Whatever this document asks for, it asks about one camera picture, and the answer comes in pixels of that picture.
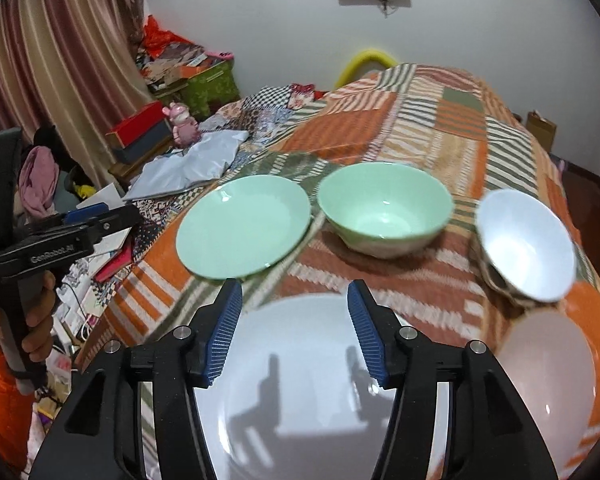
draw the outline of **green bowl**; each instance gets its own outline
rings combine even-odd
[[[454,209],[438,179],[390,162],[363,162],[334,171],[320,183],[318,204],[344,243],[382,259],[428,245]]]

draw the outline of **person's hand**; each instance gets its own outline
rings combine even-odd
[[[51,329],[54,325],[51,312],[56,303],[55,285],[55,277],[46,270],[42,294],[36,305],[27,314],[26,321],[31,331],[23,339],[22,349],[29,354],[29,358],[35,363],[44,361],[51,354],[51,347],[53,346]]]

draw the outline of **pink plate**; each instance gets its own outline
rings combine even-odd
[[[559,473],[578,449],[595,398],[596,375],[584,334],[563,314],[539,309],[512,327],[497,358]]]

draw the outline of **patchwork bedspread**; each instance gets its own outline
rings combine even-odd
[[[243,158],[215,186],[250,174],[276,174],[300,184],[314,209],[295,250],[244,280],[245,312],[284,296],[343,291],[363,278],[378,303],[428,337],[456,346],[479,338],[494,352],[525,314],[480,278],[471,249],[478,200],[487,190],[510,187],[549,206],[570,231],[578,262],[578,283],[555,307],[581,327],[596,365],[590,427],[561,477],[575,469],[600,436],[600,279],[580,247],[555,166],[487,84],[461,70],[397,66],[309,103]],[[371,160],[411,164],[448,187],[456,204],[453,218],[431,246],[381,261],[351,251],[333,232],[315,203],[318,183],[343,164]],[[180,209],[215,186],[181,195]],[[83,365],[108,340],[134,345],[159,338],[215,298],[221,283],[193,276],[176,255],[182,216],[123,280],[80,355]],[[145,445],[155,453],[148,390],[143,408]]]

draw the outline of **curtain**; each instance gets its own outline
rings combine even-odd
[[[151,102],[134,55],[142,0],[1,0],[0,130],[31,140],[55,124],[99,186],[112,180],[104,134]]]

